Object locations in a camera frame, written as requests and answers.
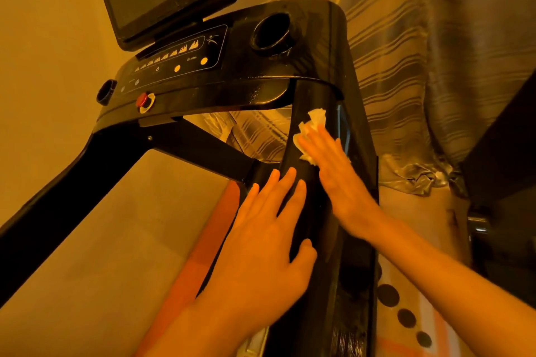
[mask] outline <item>cleaning wipe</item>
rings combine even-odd
[[[310,112],[308,112],[309,117],[311,120],[309,120],[306,124],[311,127],[313,130],[318,130],[318,125],[321,124],[323,126],[326,125],[326,111],[324,109],[313,109]],[[303,155],[300,157],[301,160],[305,160],[309,162],[311,165],[317,165],[313,158],[311,158],[310,155],[308,155],[305,150],[301,147],[301,145],[298,143],[298,136],[302,136],[303,138],[307,138],[307,130],[305,130],[305,124],[301,122],[298,127],[300,128],[300,132],[298,134],[295,134],[292,137],[292,141],[294,142],[294,145],[298,147],[298,150],[300,150]]]

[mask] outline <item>treadmill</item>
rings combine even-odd
[[[345,14],[326,0],[280,0],[205,19],[235,1],[104,0],[119,46],[141,50],[96,88],[102,110],[82,152],[0,228],[0,306],[148,150],[236,181],[241,202],[274,168],[294,167],[308,193],[290,257],[310,238],[318,258],[305,295],[256,340],[260,348],[251,340],[245,351],[374,355],[377,252],[339,227],[318,168],[300,160],[292,138],[282,162],[267,164],[183,118],[292,105],[290,137],[310,110],[323,108],[326,129],[378,201],[378,161]]]

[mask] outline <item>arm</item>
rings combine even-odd
[[[352,169],[340,141],[309,128],[302,147],[320,167],[333,213],[369,241],[423,293],[473,352],[485,357],[536,355],[536,311],[438,251],[386,215]]]
[[[277,216],[296,170],[279,181],[273,171],[262,191],[254,184],[240,207],[203,293],[171,324],[148,357],[236,353],[251,335],[289,309],[309,284],[316,251],[304,240],[290,263],[294,227],[305,202],[305,183]]]

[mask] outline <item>forearm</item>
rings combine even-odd
[[[536,311],[385,217],[372,244],[479,356],[536,355]]]
[[[230,357],[246,337],[235,311],[203,293],[173,321],[147,357]]]

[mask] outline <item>yellow wall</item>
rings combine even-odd
[[[0,0],[0,224],[80,152],[129,56],[102,0]],[[146,154],[0,310],[0,354],[130,355],[225,184]]]

